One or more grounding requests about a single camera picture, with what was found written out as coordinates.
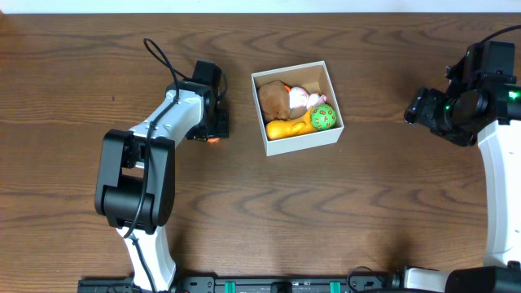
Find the brown plush toy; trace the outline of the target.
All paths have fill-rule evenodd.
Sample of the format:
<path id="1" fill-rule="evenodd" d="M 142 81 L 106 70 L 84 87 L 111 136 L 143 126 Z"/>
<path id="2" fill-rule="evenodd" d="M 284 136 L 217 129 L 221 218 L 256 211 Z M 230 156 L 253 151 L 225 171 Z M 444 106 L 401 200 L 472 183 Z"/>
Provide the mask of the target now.
<path id="1" fill-rule="evenodd" d="M 266 122 L 287 120 L 290 117 L 289 93 L 281 81 L 271 81 L 258 91 L 260 109 Z"/>

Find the pink pig toy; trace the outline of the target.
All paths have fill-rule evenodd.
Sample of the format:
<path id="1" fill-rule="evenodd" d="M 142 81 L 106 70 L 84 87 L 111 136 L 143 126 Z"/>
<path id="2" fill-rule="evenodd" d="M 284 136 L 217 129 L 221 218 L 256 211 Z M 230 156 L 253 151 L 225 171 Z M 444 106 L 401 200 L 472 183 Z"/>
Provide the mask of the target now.
<path id="1" fill-rule="evenodd" d="M 290 109 L 306 107 L 306 109 L 308 110 L 311 107 L 316 107 L 326 102 L 326 96 L 324 94 L 309 94 L 302 87 L 289 87 L 288 85 L 286 85 L 285 89 L 288 92 Z"/>

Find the white cardboard box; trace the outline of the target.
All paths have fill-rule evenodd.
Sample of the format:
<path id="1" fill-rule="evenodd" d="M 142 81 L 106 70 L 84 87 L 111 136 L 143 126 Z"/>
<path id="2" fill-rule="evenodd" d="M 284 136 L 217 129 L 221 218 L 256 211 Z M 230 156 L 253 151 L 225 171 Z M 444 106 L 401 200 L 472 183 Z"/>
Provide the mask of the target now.
<path id="1" fill-rule="evenodd" d="M 330 105 L 335 115 L 335 123 L 329 129 L 318 130 L 314 133 L 299 134 L 289 138 L 272 140 L 266 131 L 266 119 L 263 117 L 258 90 L 271 81 L 281 81 L 286 85 L 300 86 L 310 94 L 324 94 L 326 104 Z M 277 68 L 252 74 L 252 90 L 256 113 L 260 125 L 261 137 L 267 156 L 280 155 L 292 151 L 300 151 L 312 147 L 319 147 L 339 140 L 344 130 L 344 122 L 340 114 L 335 91 L 331 83 L 329 72 L 324 61 L 304 63 L 300 65 Z"/>

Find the green patterned ball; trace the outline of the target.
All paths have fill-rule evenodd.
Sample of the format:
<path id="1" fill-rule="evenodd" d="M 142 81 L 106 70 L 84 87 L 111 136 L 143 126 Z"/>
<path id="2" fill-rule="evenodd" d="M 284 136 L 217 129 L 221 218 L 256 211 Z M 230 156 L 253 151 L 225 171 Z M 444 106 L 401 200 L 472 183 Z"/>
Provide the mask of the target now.
<path id="1" fill-rule="evenodd" d="M 329 104 L 320 104 L 310 112 L 310 123 L 318 131 L 328 130 L 335 126 L 337 114 Z"/>

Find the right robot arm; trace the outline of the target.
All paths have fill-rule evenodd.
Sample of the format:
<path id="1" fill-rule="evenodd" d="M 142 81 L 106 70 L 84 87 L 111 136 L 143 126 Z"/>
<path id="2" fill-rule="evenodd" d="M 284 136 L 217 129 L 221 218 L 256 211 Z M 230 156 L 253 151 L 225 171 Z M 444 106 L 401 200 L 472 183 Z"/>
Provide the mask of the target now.
<path id="1" fill-rule="evenodd" d="M 484 162 L 488 232 L 482 266 L 451 273 L 404 271 L 409 292 L 518 292 L 520 290 L 520 86 L 514 44 L 481 41 L 446 70 L 446 91 L 421 88 L 405 110 L 460 147 L 477 146 Z"/>

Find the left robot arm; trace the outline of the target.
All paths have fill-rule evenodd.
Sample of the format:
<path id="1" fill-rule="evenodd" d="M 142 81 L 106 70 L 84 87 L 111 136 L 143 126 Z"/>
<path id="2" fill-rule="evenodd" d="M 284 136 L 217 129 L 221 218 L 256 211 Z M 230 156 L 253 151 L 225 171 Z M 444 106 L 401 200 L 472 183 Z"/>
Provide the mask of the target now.
<path id="1" fill-rule="evenodd" d="M 141 124 L 105 134 L 94 206 L 124 239 L 134 275 L 80 280 L 80 292 L 170 291 L 176 264 L 165 225 L 175 198 L 175 151 L 183 139 L 228 138 L 229 116 L 219 107 L 226 89 L 222 70 L 200 60 L 191 77 L 166 89 L 164 101 Z"/>

